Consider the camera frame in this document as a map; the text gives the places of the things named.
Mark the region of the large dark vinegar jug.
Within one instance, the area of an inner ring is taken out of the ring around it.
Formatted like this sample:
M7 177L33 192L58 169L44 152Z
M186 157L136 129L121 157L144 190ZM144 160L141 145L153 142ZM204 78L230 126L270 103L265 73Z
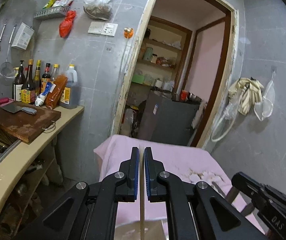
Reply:
M78 74L74 64L69 65L65 75L67 76L67 84L61 94L59 104L64 108L74 109L77 107L79 99Z

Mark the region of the white ribbed box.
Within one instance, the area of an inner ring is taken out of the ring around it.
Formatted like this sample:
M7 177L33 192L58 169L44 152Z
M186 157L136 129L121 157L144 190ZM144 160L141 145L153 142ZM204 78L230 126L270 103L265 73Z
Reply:
M26 50L33 34L34 29L22 22L12 41L11 47Z

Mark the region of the pale chopstick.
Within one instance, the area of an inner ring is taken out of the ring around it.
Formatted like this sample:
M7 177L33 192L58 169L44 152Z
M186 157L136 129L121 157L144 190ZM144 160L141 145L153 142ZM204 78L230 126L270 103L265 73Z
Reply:
M140 162L140 239L145 239L145 170L144 170L144 146L139 146Z

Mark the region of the wooden pantry shelf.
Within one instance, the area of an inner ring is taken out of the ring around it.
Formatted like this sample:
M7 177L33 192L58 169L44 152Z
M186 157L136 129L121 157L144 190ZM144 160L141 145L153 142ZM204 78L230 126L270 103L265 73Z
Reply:
M131 84L156 86L175 93L183 74L191 38L191 30L151 16Z

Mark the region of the red plastic bag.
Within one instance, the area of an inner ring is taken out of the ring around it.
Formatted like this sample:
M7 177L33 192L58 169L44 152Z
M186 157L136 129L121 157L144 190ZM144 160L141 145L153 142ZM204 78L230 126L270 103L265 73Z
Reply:
M69 35L73 22L76 17L76 11L70 10L67 12L65 19L59 25L59 35L62 38L66 38Z

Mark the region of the red cup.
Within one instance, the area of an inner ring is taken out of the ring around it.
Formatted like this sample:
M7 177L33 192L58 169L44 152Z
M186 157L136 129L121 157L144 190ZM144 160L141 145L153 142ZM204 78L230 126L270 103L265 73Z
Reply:
M185 102L187 100L188 94L189 94L188 91L181 90L180 95L179 95L180 102Z

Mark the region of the cleaver knife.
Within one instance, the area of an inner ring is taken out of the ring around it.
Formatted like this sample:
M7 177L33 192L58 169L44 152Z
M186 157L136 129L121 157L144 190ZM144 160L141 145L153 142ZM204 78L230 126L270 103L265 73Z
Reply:
M19 106L15 103L9 103L7 105L4 105L1 107L3 110L9 112L9 113L18 113L18 112L25 112L27 114L30 114L30 115L36 115L37 113L37 110L34 109L34 108L31 108L31 107L22 107L22 106Z

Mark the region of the dark soy sauce bottle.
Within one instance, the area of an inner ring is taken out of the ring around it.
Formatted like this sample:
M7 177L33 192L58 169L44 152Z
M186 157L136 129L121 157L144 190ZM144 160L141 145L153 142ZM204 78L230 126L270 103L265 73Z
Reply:
M34 60L29 59L26 81L21 88L22 103L33 104L35 102L35 84L32 77L33 63Z

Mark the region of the grey wall shelf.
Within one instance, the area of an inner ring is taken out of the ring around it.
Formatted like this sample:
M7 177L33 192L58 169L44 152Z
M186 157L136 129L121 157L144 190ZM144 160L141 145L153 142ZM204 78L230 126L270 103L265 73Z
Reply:
M58 7L50 7L46 9L42 9L37 11L34 14L34 19L36 20L49 20L52 18L61 18L67 15L67 12L70 10L70 6L58 6Z

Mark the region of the orange spice bag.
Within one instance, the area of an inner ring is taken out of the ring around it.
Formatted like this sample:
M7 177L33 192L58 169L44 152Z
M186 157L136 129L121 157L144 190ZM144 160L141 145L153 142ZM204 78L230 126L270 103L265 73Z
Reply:
M45 105L48 109L53 110L56 107L67 81L68 78L65 74L60 74L56 77L45 100Z

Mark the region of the orange wall hook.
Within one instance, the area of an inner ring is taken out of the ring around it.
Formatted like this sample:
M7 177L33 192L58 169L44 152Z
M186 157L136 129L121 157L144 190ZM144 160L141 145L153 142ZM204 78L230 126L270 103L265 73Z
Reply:
M133 28L129 28L129 27L124 28L124 30L123 30L123 36L124 36L126 39L132 38L133 35L134 35L134 30L133 30Z

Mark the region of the beige kitchen counter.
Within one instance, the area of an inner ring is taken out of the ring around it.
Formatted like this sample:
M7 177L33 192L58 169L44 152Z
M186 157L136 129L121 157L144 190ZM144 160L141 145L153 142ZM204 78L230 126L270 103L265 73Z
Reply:
M33 142L20 142L0 163L0 212L17 182L40 152L61 132L65 126L84 111L83 106L74 109L58 107L61 113L56 127L41 133Z

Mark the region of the dark grey cabinet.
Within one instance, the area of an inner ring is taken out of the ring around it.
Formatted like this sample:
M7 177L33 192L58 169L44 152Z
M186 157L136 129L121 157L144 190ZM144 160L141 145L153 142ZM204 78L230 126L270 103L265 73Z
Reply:
M192 121L199 103L168 99L156 91L148 94L138 139L186 146L193 134Z

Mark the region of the wooden cutting board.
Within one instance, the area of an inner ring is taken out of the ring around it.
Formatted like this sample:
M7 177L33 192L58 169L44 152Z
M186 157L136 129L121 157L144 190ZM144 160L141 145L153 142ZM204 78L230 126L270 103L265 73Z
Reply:
M16 102L15 104L20 107L33 108L36 110L36 113L34 115L23 111L10 113L1 107L0 129L28 144L42 132L55 128L56 121L61 117L59 111L46 107L37 107L21 102Z

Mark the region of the white plastic utensil caddy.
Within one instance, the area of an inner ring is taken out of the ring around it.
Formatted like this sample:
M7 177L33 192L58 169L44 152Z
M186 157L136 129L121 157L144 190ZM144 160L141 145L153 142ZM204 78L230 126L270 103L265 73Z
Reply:
M114 239L168 239L166 220L136 221L115 228Z

